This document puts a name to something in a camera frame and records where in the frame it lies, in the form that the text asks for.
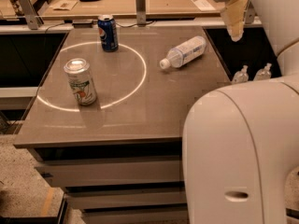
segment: concrete floor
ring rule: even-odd
[[[60,189],[51,188],[34,169],[36,160],[27,150],[13,146],[15,135],[0,135],[0,217],[56,217],[63,198]],[[286,205],[299,210],[299,168],[287,178]],[[69,208],[64,224],[84,224],[78,210]],[[164,221],[147,224],[187,224]],[[289,224],[299,224],[289,219]]]

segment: white bottle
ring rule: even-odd
[[[233,80],[232,80],[232,84],[238,84],[238,83],[244,83],[249,81],[249,75],[247,74],[247,66],[243,65],[243,69],[236,72]]]
[[[263,80],[271,78],[272,73],[270,71],[271,63],[268,63],[267,66],[264,67],[264,69],[259,70],[253,80]]]
[[[202,55],[206,49],[206,40],[197,35],[194,38],[172,48],[168,51],[166,58],[160,61],[162,69],[170,66],[175,68],[181,67],[183,64],[190,62],[196,57]]]

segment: gray tabletop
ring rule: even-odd
[[[179,140],[184,120],[201,96],[229,84],[208,42],[203,56],[164,71],[169,49],[201,27],[120,28],[120,48],[104,52],[96,28],[74,29],[64,42],[23,123],[15,147],[70,147]],[[91,65],[98,99],[77,105],[64,65],[83,58]]]

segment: soda can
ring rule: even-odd
[[[97,95],[89,63],[81,58],[72,59],[66,63],[64,71],[78,104],[90,105],[93,103]]]
[[[119,48],[116,23],[112,15],[101,15],[98,17],[97,25],[104,51],[115,51]]]

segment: blue can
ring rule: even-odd
[[[104,51],[115,51],[119,48],[116,23],[112,15],[101,15],[97,25]]]

